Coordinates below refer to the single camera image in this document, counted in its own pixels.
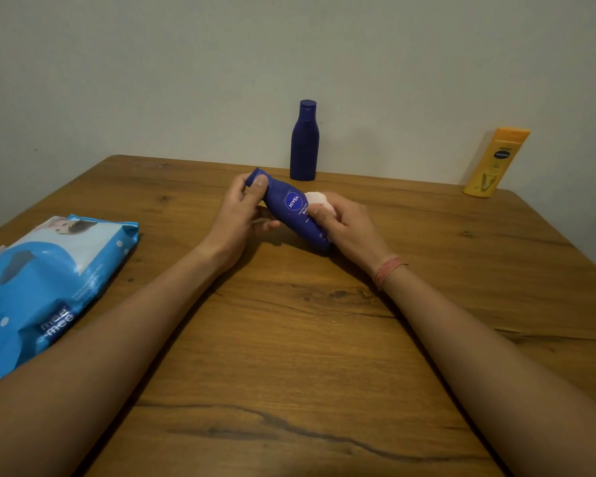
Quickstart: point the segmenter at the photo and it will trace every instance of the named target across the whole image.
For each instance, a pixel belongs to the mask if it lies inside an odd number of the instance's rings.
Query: yellow lotion bottle
[[[475,197],[490,197],[508,169],[510,162],[530,135],[527,129],[499,127],[484,156],[463,188],[463,193]]]

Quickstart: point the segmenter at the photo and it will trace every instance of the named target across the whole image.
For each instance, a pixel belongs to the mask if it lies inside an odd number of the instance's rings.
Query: forearm
[[[384,289],[517,476],[596,475],[596,402],[406,268]]]
[[[0,476],[70,473],[218,273],[196,249],[0,380]]]

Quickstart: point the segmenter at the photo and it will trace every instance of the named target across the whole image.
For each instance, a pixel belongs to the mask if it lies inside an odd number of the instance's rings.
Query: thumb
[[[243,201],[251,205],[252,208],[258,206],[259,202],[262,201],[265,192],[267,192],[267,186],[269,183],[270,182],[268,181],[267,176],[264,174],[256,176],[256,179],[254,179],[252,185],[247,188],[247,192],[245,193]]]
[[[336,233],[342,226],[342,223],[339,223],[331,211],[322,204],[309,204],[307,213],[328,233]]]

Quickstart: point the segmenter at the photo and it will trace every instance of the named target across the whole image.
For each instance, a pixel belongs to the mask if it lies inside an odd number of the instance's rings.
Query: red string bracelet
[[[389,276],[389,274],[391,274],[394,269],[398,268],[403,264],[406,263],[403,262],[399,256],[393,256],[386,263],[382,264],[379,270],[377,270],[377,272],[375,273],[375,276],[373,276],[373,283],[375,283],[377,289],[382,291],[382,284],[384,284],[384,281]]]

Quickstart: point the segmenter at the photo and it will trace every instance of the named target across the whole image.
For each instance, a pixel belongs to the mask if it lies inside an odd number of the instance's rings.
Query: right hand
[[[328,232],[329,240],[345,256],[373,278],[395,253],[377,231],[366,206],[335,192],[324,194],[337,212],[337,219],[322,204],[310,204],[309,215]]]

